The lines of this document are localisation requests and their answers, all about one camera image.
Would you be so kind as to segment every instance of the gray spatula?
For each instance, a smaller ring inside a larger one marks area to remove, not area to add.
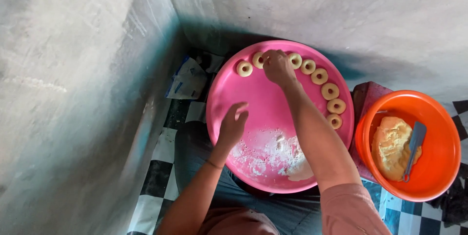
[[[416,155],[416,149],[423,144],[424,137],[426,136],[427,128],[420,122],[414,123],[413,135],[409,141],[409,155],[408,165],[406,166],[405,174],[403,175],[403,181],[408,182],[410,180],[411,167],[413,166],[414,156]]]

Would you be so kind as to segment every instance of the white flour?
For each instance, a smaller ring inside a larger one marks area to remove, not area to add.
[[[249,146],[241,140],[231,150],[231,156],[235,162],[248,162],[252,177],[265,173],[267,165],[275,168],[279,175],[288,176],[291,181],[305,180],[313,176],[297,136],[286,139],[279,129],[260,130],[252,139],[248,136],[248,142]],[[257,146],[257,142],[266,142],[266,145]]]

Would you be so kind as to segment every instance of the black and white checkered floor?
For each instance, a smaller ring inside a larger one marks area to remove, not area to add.
[[[468,100],[444,106],[459,131],[462,162],[468,164]],[[162,217],[179,195],[173,167],[176,132],[185,122],[204,122],[204,119],[205,103],[172,100],[127,235],[155,234]],[[395,235],[468,235],[468,221],[445,228],[441,221],[441,209],[432,208],[427,203],[402,200],[378,184],[369,181],[363,183],[385,224]]]

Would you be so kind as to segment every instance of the gray pants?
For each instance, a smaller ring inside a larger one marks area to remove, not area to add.
[[[179,192],[210,156],[213,145],[206,124],[192,121],[175,135],[175,178]],[[283,235],[321,234],[322,218],[318,189],[294,194],[255,197],[235,182],[232,172],[223,168],[210,208],[246,207],[265,214]]]

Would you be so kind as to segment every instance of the doughnut dough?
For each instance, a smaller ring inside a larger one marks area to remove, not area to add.
[[[302,65],[302,57],[298,53],[289,54],[289,61],[291,61],[294,70],[299,69]]]
[[[260,58],[262,57],[262,55],[263,52],[259,51],[255,53],[254,58],[252,58],[252,63],[258,69],[263,69],[263,64],[265,63],[265,59],[262,59],[262,62],[260,62]]]
[[[247,77],[252,74],[252,64],[247,61],[241,61],[237,64],[237,74],[241,77]]]
[[[328,81],[328,72],[325,69],[316,69],[310,77],[313,83],[317,85],[322,85]]]
[[[343,119],[338,114],[330,114],[327,116],[327,121],[333,129],[339,129],[343,125]]]
[[[325,100],[333,100],[340,96],[340,90],[335,84],[326,83],[322,86],[322,96]]]
[[[410,159],[410,139],[413,130],[403,119],[384,117],[375,131],[371,154],[377,169],[388,180],[401,181]],[[416,149],[413,165],[422,154]]]
[[[333,99],[327,103],[327,110],[332,114],[342,114],[346,110],[346,103],[341,99]]]
[[[315,70],[315,61],[312,59],[306,59],[301,64],[301,71],[305,75],[310,75]]]

